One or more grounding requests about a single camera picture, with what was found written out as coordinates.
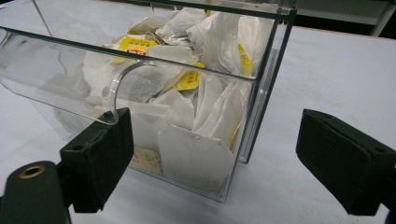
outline tea bag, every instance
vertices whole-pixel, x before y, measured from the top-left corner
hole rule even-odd
[[[147,56],[190,65],[194,65],[198,62],[198,58],[192,56],[192,50],[182,46],[150,47],[147,49]]]
[[[238,41],[257,71],[271,34],[273,22],[265,18],[243,16],[238,22]]]
[[[192,26],[186,31],[191,43],[194,46],[195,54],[202,56],[202,53],[204,52],[204,44],[206,41],[207,31],[209,30],[212,21],[218,15],[218,12],[212,13],[212,15],[206,17],[204,20]]]
[[[167,20],[160,17],[146,17],[142,21],[133,24],[128,31],[128,35],[145,35],[146,33],[155,33],[158,28],[162,28]]]
[[[194,108],[190,100],[178,91],[171,90],[152,102],[154,105],[169,105],[169,122],[178,127],[191,130],[194,121]]]
[[[186,36],[186,30],[206,18],[205,11],[198,8],[183,7],[163,28],[155,34],[163,40]]]
[[[131,110],[134,144],[160,155],[157,134],[169,124],[169,105],[151,105],[117,99],[117,108]]]
[[[159,93],[166,83],[179,73],[179,68],[175,66],[143,65],[122,79],[117,97],[122,100],[144,103]]]
[[[240,15],[220,12],[206,34],[202,62],[206,68],[222,73],[240,75],[241,59],[238,49]]]
[[[213,105],[209,117],[196,133],[218,138],[229,147],[243,115],[240,84],[230,83]]]
[[[219,139],[169,125],[158,133],[163,173],[202,189],[218,189],[233,168],[234,155]]]
[[[198,102],[197,102],[197,113],[195,116],[194,123],[192,125],[192,130],[195,132],[204,124],[212,111],[213,105],[220,97],[223,92],[221,83],[216,76],[201,76],[198,89]]]

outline white paper packet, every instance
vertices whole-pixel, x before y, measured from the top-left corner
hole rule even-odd
[[[154,105],[169,105],[169,122],[178,127],[191,130],[194,121],[194,108],[190,100],[178,91],[170,90],[152,102]]]
[[[198,88],[197,113],[192,125],[192,130],[194,132],[205,123],[212,111],[213,105],[223,92],[221,82],[216,76],[201,76],[200,83]]]
[[[218,189],[231,172],[234,154],[219,139],[169,125],[158,133],[163,173],[201,189]]]

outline white tabletop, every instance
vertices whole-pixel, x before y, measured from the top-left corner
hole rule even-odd
[[[300,163],[295,146],[310,108],[396,149],[395,52],[393,40],[294,27],[251,161],[237,165],[226,203],[128,169],[103,212],[71,208],[73,223],[384,223],[382,205],[375,217],[349,216]],[[3,192],[20,166],[58,162],[65,141],[29,100],[1,85],[0,114]]]

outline acrylic box handle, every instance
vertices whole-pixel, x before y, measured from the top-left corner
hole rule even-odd
[[[120,80],[148,62],[124,59],[98,81],[106,81],[101,104],[87,98],[81,70],[87,53],[111,61],[113,55],[80,49],[0,29],[0,83],[14,93],[83,117],[114,124],[118,121],[116,95]]]

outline yellow tag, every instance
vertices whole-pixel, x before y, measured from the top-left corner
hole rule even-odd
[[[241,65],[242,65],[242,75],[251,76],[251,72],[253,70],[253,62],[249,59],[248,55],[245,53],[242,45],[238,45],[239,55],[241,56]]]
[[[204,64],[196,63],[195,66],[203,68]],[[169,88],[169,91],[173,89],[177,91],[193,90],[199,86],[199,79],[200,79],[199,72],[188,71],[178,80],[178,82],[173,87]]]
[[[148,149],[142,147],[134,147],[134,156],[132,157],[129,166],[149,173],[160,175],[163,173],[163,168],[160,165],[158,155]]]
[[[157,43],[153,40],[125,37],[120,42],[119,50],[146,56],[147,48],[152,46],[157,46]],[[115,57],[111,63],[123,63],[125,61],[126,59],[124,58]]]

